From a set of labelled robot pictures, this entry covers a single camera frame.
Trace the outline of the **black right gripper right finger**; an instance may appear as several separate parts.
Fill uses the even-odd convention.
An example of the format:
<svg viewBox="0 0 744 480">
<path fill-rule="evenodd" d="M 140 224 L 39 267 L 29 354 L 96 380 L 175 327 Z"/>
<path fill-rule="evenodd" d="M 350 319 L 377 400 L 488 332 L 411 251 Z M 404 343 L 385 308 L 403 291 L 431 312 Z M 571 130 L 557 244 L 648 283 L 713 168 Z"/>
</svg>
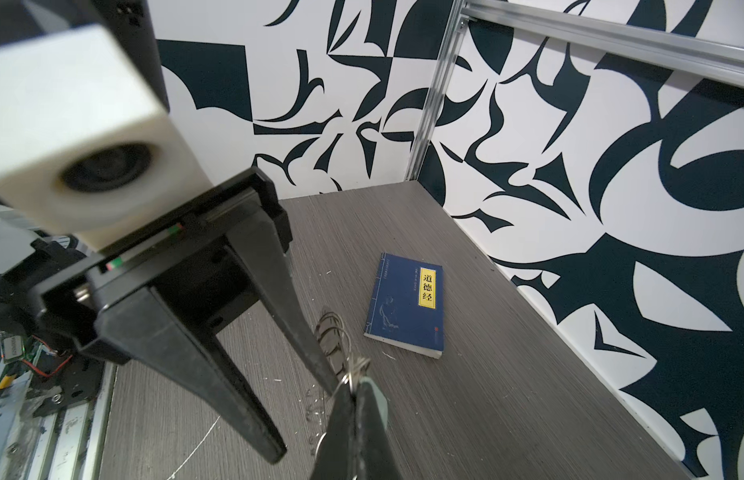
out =
<svg viewBox="0 0 744 480">
<path fill-rule="evenodd" d="M 363 377 L 356 389 L 355 468 L 357 479 L 401 479 L 383 429 L 372 388 Z"/>
</svg>

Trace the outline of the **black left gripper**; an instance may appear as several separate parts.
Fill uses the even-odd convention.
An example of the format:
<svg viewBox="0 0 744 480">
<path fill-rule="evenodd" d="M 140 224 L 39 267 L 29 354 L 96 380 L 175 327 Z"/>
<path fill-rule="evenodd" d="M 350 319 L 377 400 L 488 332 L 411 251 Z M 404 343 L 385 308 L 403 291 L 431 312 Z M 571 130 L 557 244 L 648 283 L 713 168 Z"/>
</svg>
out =
<svg viewBox="0 0 744 480">
<path fill-rule="evenodd" d="M 40 282 L 30 308 L 39 330 L 81 354 L 119 365 L 132 358 L 182 386 L 276 464 L 285 442 L 214 333 L 260 299 L 316 382 L 334 392 L 339 381 L 283 251 L 292 239 L 274 182 L 252 167 Z"/>
</svg>

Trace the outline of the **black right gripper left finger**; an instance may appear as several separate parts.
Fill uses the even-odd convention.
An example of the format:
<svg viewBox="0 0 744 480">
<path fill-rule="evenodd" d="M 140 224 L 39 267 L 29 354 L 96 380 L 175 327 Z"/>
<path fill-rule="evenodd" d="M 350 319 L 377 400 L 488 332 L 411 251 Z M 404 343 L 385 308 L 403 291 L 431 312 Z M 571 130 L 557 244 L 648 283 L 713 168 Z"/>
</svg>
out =
<svg viewBox="0 0 744 480">
<path fill-rule="evenodd" d="M 334 395 L 326 435 L 318 449 L 310 479 L 353 479 L 353 446 L 355 441 L 355 397 L 347 383 Z"/>
</svg>

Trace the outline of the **pale green key tag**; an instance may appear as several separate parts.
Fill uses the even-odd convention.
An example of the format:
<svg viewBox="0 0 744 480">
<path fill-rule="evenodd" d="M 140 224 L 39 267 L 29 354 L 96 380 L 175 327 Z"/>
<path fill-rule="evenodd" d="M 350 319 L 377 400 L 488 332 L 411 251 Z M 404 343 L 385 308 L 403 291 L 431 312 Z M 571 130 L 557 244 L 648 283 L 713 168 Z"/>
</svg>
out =
<svg viewBox="0 0 744 480">
<path fill-rule="evenodd" d="M 364 379 L 364 383 L 368 384 L 374 393 L 374 397 L 376 400 L 377 408 L 379 411 L 379 415 L 382 421 L 383 429 L 388 429 L 388 419 L 389 419 L 389 405 L 388 400 L 386 396 L 383 394 L 380 387 L 377 385 L 377 383 L 371 378 L 366 377 Z"/>
</svg>

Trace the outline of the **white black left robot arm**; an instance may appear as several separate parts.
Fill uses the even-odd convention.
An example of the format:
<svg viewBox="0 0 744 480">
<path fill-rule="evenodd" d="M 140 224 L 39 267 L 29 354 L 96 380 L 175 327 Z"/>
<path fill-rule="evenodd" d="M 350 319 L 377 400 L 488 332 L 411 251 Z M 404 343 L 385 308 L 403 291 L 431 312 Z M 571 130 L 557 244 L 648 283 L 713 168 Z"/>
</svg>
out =
<svg viewBox="0 0 744 480">
<path fill-rule="evenodd" d="M 326 390 L 288 214 L 259 168 L 214 185 L 169 117 L 143 1 L 0 1 L 0 203 L 73 235 L 0 275 L 0 328 L 136 360 L 212 407 L 267 462 L 286 444 L 218 333 L 262 304 Z"/>
</svg>

